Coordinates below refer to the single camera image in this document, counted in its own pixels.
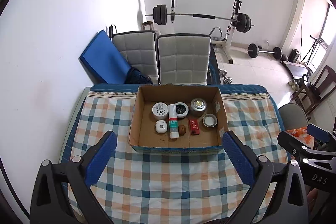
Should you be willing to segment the grey tape roll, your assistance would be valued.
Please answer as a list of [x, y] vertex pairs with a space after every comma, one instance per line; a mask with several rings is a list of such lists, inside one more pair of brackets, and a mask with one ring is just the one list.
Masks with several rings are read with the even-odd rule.
[[213, 128], [217, 125], [218, 119], [214, 114], [205, 114], [202, 118], [203, 124], [208, 128]]

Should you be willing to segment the small red box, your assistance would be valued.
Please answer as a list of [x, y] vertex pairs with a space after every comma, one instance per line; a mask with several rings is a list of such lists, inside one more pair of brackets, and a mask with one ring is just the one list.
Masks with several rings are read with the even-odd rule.
[[199, 124], [196, 119], [189, 119], [189, 128], [190, 128], [190, 134], [191, 135], [199, 135]]

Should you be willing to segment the brown walnut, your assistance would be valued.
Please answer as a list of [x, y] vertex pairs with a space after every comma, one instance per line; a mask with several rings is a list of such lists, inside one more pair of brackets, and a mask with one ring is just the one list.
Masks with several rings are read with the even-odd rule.
[[185, 125], [179, 125], [178, 126], [178, 133], [179, 136], [184, 136], [186, 134], [186, 126]]

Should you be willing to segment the grey metal tin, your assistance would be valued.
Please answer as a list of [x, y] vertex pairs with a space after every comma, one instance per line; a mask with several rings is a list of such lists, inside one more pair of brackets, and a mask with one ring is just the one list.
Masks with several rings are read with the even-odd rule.
[[194, 117], [202, 116], [207, 108], [207, 102], [202, 98], [194, 98], [190, 103], [190, 112]]

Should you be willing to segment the white green tube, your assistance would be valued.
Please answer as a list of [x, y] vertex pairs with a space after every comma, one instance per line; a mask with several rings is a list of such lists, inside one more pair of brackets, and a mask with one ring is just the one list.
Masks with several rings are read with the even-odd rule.
[[168, 105], [170, 139], [178, 139], [178, 118], [175, 104]]

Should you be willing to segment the black lidded white jar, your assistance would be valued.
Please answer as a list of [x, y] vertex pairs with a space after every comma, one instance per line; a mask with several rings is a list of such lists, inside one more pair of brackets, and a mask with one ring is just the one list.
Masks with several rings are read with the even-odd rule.
[[178, 119], [184, 119], [189, 113], [189, 107], [184, 102], [175, 103], [176, 113]]

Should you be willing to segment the small white floss case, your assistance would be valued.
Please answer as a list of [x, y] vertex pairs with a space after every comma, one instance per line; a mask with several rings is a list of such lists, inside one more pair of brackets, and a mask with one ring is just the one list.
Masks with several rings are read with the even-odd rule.
[[165, 120], [158, 120], [155, 123], [155, 131], [158, 134], [164, 134], [167, 132], [167, 123]]

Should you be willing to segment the cardboard box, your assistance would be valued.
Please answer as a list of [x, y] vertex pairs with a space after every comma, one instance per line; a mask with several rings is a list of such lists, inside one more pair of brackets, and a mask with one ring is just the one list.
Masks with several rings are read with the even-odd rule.
[[[190, 103], [194, 98], [207, 102], [205, 113], [194, 117], [190, 112]], [[178, 119], [178, 125], [186, 126], [186, 134], [178, 139], [170, 139], [170, 132], [158, 134], [155, 131], [156, 120], [152, 107], [157, 102], [167, 105], [184, 102], [189, 107], [186, 118]], [[214, 114], [218, 123], [213, 128], [206, 127], [202, 118], [205, 114]], [[199, 135], [191, 135], [189, 119], [196, 119]], [[129, 145], [138, 152], [158, 153], [216, 153], [222, 149], [222, 136], [228, 131], [227, 113], [218, 86], [200, 85], [143, 85], [138, 88], [134, 113], [129, 131]]]

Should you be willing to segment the white cream jar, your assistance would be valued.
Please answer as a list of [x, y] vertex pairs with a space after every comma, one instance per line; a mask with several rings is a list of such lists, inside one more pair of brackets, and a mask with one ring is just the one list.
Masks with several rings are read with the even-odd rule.
[[156, 120], [165, 120], [168, 117], [168, 106], [163, 102], [157, 102], [152, 107], [152, 113]]

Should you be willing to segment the orange white patterned bag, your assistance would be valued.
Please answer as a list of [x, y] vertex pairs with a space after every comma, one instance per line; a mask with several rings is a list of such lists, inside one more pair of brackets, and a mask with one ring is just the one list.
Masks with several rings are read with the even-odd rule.
[[314, 148], [314, 137], [307, 133], [307, 126], [286, 130], [287, 133], [297, 138], [299, 141], [304, 143], [310, 149]]

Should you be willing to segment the grey folding chair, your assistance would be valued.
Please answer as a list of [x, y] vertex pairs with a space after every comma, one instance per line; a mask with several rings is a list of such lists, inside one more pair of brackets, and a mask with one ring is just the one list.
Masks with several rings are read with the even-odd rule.
[[278, 111], [286, 131], [306, 127], [309, 124], [306, 113], [298, 104], [285, 104]]

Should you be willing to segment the dark wooden chair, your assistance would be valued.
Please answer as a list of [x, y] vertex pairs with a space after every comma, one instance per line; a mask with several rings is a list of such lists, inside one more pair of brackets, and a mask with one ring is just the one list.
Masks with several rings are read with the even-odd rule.
[[298, 81], [298, 91], [295, 91], [291, 100], [301, 106], [309, 116], [324, 100], [335, 92], [335, 71], [325, 65], [315, 83]]

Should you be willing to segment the plaid checkered tablecloth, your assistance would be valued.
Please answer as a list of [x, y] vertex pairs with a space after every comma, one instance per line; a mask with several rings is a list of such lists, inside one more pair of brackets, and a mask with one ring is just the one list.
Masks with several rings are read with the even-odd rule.
[[[61, 162], [84, 155], [102, 135], [117, 135], [112, 153], [91, 190], [114, 223], [203, 223], [228, 217], [248, 192], [224, 151], [137, 152], [128, 143], [137, 87], [86, 88], [63, 144]], [[278, 108], [260, 85], [220, 86], [228, 127], [257, 155], [287, 162], [277, 135]]]

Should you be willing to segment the chrome dumbbell on floor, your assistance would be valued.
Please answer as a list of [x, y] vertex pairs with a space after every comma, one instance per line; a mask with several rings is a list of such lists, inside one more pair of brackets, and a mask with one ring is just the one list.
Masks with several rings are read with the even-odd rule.
[[232, 78], [227, 76], [227, 71], [224, 69], [219, 70], [219, 76], [222, 81], [222, 85], [232, 84]]

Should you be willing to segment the black blue weight bench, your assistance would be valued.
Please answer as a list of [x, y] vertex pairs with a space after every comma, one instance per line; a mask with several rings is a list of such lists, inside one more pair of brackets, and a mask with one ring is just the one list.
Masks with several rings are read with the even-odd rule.
[[209, 58], [209, 68], [207, 72], [207, 84], [208, 85], [221, 84], [217, 57], [212, 44], [210, 45], [210, 58]]

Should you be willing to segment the small barbell on floor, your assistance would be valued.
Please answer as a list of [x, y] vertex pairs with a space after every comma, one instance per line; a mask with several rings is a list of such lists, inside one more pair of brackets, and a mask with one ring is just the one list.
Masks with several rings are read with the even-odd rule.
[[280, 60], [283, 56], [283, 52], [281, 48], [279, 47], [274, 47], [272, 51], [266, 51], [266, 50], [261, 50], [259, 46], [257, 46], [254, 43], [251, 43], [248, 46], [248, 55], [250, 58], [256, 58], [260, 53], [266, 53], [266, 54], [271, 54], [276, 60]]

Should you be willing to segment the white squat rack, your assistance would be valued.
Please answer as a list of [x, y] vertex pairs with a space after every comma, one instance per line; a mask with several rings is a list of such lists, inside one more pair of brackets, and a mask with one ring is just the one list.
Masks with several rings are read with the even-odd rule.
[[[176, 0], [171, 0], [171, 8], [170, 8], [170, 13], [175, 12], [175, 1]], [[234, 0], [234, 4], [233, 4], [233, 8], [232, 8], [232, 15], [230, 18], [236, 18], [236, 15], [234, 14], [238, 14], [239, 10], [240, 10], [240, 6], [241, 6], [241, 1], [240, 0]], [[174, 25], [174, 21], [175, 21], [175, 16], [170, 16], [170, 21], [171, 21], [171, 25]], [[232, 26], [232, 23], [229, 23], [228, 27], [227, 27], [227, 31], [226, 34], [223, 36], [223, 34], [221, 34], [221, 39], [214, 41], [215, 45], [219, 45], [222, 47], [224, 55], [226, 56], [226, 58], [228, 59], [228, 62], [230, 64], [233, 64], [233, 58], [230, 54], [230, 49], [231, 49], [231, 44], [232, 44], [232, 40], [234, 38], [234, 32], [236, 31], [236, 28]]]

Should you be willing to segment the right grey padded chair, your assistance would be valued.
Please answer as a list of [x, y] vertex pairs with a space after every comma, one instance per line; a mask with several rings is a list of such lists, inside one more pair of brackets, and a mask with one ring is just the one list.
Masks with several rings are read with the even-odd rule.
[[157, 38], [159, 83], [206, 85], [210, 49], [208, 35], [160, 35]]

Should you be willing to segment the grey padded chair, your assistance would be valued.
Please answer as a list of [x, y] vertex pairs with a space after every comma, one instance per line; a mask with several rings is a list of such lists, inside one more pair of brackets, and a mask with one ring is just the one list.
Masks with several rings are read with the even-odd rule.
[[160, 35], [157, 38], [159, 83], [206, 85], [210, 49], [208, 35]]
[[159, 72], [155, 31], [130, 31], [113, 35], [112, 42], [125, 60], [158, 83]]

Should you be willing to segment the large barbell on rack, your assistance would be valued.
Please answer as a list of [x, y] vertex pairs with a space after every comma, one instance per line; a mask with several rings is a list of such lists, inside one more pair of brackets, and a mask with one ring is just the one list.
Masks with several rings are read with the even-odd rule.
[[243, 13], [234, 14], [236, 18], [224, 18], [220, 16], [207, 15], [207, 14], [190, 14], [190, 13], [168, 13], [166, 5], [156, 5], [153, 8], [153, 12], [151, 14], [146, 14], [145, 16], [151, 16], [154, 20], [154, 23], [157, 25], [165, 25], [167, 24], [168, 16], [190, 16], [193, 18], [201, 18], [201, 19], [209, 19], [209, 20], [226, 20], [232, 23], [232, 26], [236, 28], [238, 32], [246, 33], [251, 30], [255, 25], [252, 24], [252, 19]]

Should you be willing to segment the dark blue knit bag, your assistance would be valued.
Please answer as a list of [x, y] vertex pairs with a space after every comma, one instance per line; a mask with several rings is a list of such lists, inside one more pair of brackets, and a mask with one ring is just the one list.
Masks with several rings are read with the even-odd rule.
[[151, 78], [143, 74], [135, 67], [131, 67], [127, 72], [125, 84], [153, 84]]

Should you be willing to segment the blue folded mat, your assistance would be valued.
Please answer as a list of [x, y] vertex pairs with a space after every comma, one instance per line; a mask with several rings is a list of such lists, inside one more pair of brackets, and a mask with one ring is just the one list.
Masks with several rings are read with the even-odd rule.
[[104, 30], [96, 34], [79, 59], [101, 84], [124, 84], [131, 69]]

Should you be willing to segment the left grey padded chair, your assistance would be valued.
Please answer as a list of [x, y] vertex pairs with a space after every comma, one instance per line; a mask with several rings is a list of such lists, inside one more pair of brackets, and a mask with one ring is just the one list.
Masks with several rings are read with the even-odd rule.
[[125, 60], [158, 83], [159, 72], [155, 31], [130, 31], [113, 35], [112, 42]]

